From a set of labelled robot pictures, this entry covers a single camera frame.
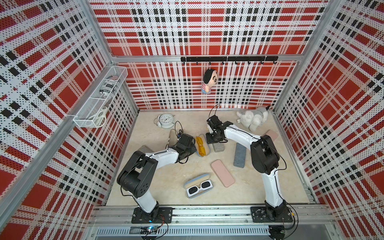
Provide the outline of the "grey marble teal-lined case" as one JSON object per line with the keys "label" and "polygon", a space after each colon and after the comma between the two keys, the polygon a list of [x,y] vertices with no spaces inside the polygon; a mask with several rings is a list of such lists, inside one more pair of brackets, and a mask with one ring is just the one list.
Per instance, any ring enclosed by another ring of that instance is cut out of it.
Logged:
{"label": "grey marble teal-lined case", "polygon": [[154,151],[151,150],[148,146],[143,145],[139,148],[139,151],[145,154],[153,153]]}

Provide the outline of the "small pink glasses case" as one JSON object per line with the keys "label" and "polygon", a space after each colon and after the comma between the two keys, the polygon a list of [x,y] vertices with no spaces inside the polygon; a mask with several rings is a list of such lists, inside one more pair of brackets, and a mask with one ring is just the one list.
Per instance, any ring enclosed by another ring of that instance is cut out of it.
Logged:
{"label": "small pink glasses case", "polygon": [[268,130],[265,135],[268,135],[272,141],[275,141],[279,137],[279,133],[273,131],[273,130]]}

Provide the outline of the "beige case with dark glasses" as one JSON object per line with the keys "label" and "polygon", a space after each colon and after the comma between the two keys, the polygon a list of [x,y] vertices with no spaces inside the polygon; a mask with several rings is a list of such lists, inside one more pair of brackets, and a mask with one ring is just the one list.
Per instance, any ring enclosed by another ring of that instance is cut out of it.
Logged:
{"label": "beige case with dark glasses", "polygon": [[170,135],[169,135],[169,141],[168,141],[168,147],[174,146],[177,144],[177,142],[180,140],[181,136],[183,135],[183,130],[175,130],[171,129]]}

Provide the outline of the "teal-lined glasses case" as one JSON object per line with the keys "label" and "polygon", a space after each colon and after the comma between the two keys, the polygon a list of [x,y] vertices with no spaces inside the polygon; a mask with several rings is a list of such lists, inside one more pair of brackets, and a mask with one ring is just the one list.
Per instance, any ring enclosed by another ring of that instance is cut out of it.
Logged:
{"label": "teal-lined glasses case", "polygon": [[215,153],[220,153],[225,150],[225,145],[223,143],[214,143],[213,149]]}

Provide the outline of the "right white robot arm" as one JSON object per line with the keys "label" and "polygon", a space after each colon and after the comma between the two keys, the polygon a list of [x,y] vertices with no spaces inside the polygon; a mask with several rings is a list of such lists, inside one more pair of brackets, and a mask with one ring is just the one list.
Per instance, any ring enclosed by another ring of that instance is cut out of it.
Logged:
{"label": "right white robot arm", "polygon": [[250,150],[252,165],[262,175],[266,206],[274,209],[285,207],[286,201],[280,194],[278,182],[280,155],[271,137],[251,134],[229,121],[223,123],[216,115],[207,119],[207,127],[209,132],[206,133],[206,139],[209,144],[232,140]]}

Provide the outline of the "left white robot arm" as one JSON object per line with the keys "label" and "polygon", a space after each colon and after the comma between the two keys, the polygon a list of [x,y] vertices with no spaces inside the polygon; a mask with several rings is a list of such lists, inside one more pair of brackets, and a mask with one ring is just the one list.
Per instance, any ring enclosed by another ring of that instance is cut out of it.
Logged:
{"label": "left white robot arm", "polygon": [[187,160],[197,149],[195,138],[182,134],[175,145],[165,150],[144,153],[135,151],[117,177],[121,189],[132,194],[140,209],[151,217],[159,212],[159,203],[149,188],[157,169]]}

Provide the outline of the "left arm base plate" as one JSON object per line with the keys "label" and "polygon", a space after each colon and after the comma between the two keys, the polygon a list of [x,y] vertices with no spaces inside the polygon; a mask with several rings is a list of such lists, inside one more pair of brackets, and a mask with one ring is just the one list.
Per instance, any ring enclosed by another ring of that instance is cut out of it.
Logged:
{"label": "left arm base plate", "polygon": [[170,224],[174,208],[155,207],[151,213],[146,213],[140,207],[134,209],[132,224]]}

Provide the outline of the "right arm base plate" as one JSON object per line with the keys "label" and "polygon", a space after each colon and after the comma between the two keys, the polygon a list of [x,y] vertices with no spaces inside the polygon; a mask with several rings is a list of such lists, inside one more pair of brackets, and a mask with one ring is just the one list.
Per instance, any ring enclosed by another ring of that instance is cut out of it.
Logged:
{"label": "right arm base plate", "polygon": [[254,223],[293,223],[294,219],[288,208],[278,215],[276,211],[267,207],[251,207],[251,217]]}

